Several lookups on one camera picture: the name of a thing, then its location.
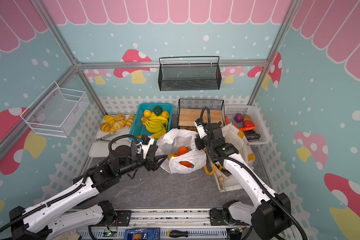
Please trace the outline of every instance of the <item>wall-mounted basket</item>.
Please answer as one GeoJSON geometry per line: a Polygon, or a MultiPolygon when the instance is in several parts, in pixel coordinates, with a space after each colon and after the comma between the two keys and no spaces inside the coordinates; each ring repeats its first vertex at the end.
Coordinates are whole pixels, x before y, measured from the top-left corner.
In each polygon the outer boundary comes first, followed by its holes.
{"type": "Polygon", "coordinates": [[[60,88],[55,84],[56,88],[31,108],[38,97],[20,116],[36,134],[68,137],[87,109],[89,99],[86,92],[60,88]]]}
{"type": "Polygon", "coordinates": [[[167,57],[158,60],[160,91],[220,89],[218,56],[167,57]]]}

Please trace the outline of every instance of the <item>white plastic bag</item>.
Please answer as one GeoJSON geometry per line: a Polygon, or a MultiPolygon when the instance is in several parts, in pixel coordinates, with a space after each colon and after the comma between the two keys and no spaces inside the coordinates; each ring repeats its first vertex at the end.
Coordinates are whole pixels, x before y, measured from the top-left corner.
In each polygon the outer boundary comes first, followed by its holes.
{"type": "Polygon", "coordinates": [[[168,158],[161,164],[162,169],[169,173],[190,173],[201,169],[206,163],[206,153],[197,150],[195,144],[197,132],[186,129],[171,129],[162,136],[156,143],[158,150],[156,155],[166,154],[170,156],[177,153],[180,147],[187,147],[189,152],[178,157],[168,158]],[[179,162],[188,161],[194,165],[193,168],[181,165],[179,162]]]}

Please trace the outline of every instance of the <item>red pepper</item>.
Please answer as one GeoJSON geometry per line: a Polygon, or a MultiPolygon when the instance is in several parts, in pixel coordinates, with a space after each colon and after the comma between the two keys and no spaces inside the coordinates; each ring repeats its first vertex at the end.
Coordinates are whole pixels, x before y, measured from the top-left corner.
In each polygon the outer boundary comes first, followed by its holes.
{"type": "Polygon", "coordinates": [[[252,121],[245,121],[244,127],[254,127],[254,123],[252,121]]]}

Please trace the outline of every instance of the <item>black wire basket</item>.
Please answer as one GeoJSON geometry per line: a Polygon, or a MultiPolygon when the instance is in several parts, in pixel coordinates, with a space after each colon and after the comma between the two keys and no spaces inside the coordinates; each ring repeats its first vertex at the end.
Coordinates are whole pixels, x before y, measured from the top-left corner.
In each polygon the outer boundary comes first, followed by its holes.
{"type": "Polygon", "coordinates": [[[219,59],[218,56],[159,58],[160,91],[220,89],[219,59]]]}

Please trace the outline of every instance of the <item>yellow mushroom stem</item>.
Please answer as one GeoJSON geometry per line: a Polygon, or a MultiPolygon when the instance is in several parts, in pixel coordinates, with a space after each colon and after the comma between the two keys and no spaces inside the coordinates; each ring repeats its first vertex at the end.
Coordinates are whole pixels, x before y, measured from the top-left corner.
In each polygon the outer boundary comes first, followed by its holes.
{"type": "Polygon", "coordinates": [[[142,70],[137,70],[131,73],[132,75],[132,83],[139,84],[139,83],[145,83],[146,79],[143,75],[142,70]]]}

